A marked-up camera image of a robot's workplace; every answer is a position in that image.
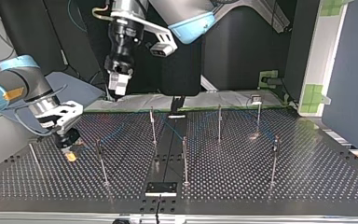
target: metal rod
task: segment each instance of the metal rod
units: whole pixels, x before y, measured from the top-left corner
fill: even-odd
[[[183,137],[183,157],[184,157],[184,161],[185,161],[185,186],[189,185],[188,182],[188,175],[187,175],[187,139],[186,137]]]
[[[102,150],[101,143],[102,143],[101,139],[100,138],[97,139],[97,143],[96,143],[97,157],[100,160],[101,167],[103,168],[104,184],[106,186],[110,186],[109,180],[107,179],[106,168],[105,168],[104,163],[103,163],[103,150]]]
[[[103,159],[101,159],[101,166],[103,167],[103,176],[104,176],[104,179],[105,179],[105,185],[109,186],[110,183],[107,180],[107,174],[106,174],[106,170],[105,170],[105,167],[104,167],[104,164],[103,164]]]
[[[277,165],[277,155],[275,154],[274,155],[274,164],[272,165],[271,186],[273,186],[275,184],[274,180],[275,180],[276,165]]]
[[[28,146],[30,147],[32,155],[34,156],[34,161],[37,163],[37,165],[40,165],[39,159],[37,158],[36,153],[34,152],[34,146],[31,143],[28,144]]]
[[[260,125],[260,115],[261,115],[261,105],[258,105],[258,111],[257,111],[257,127]]]
[[[150,122],[152,123],[152,129],[153,129],[153,144],[156,145],[157,144],[157,139],[156,139],[156,127],[155,127],[155,120],[154,120],[154,111],[153,111],[153,107],[150,110]]]
[[[222,106],[219,105],[219,136],[218,136],[218,142],[220,143],[222,141]]]
[[[274,163],[272,165],[271,186],[274,186],[275,184],[275,172],[276,172],[276,166],[277,166],[277,161],[280,151],[281,151],[281,139],[278,135],[275,135],[274,145],[272,147],[272,152],[274,154]]]

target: reflective metal surface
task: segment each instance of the reflective metal surface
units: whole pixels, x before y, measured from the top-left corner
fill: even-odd
[[[256,110],[222,110],[219,144],[218,116],[188,112],[165,121],[155,113],[155,148],[149,113],[85,115],[77,127],[88,143],[81,160],[68,163],[46,139],[34,146],[43,175],[30,153],[9,161],[0,172],[0,211],[358,217],[358,160],[311,121],[263,109],[257,127]],[[177,160],[185,134],[188,186]],[[275,135],[281,144],[271,186]],[[98,137],[110,188],[91,144]],[[178,182],[177,196],[146,198],[149,181]]]
[[[148,0],[139,0],[139,2],[142,3],[144,8],[147,10],[149,6]],[[141,10],[141,6],[139,6],[135,0],[116,0],[113,2],[112,11],[127,11],[142,19],[145,19],[146,17]]]
[[[34,104],[30,104],[29,108],[35,116],[38,116],[58,106],[57,102],[57,97],[52,96]]]

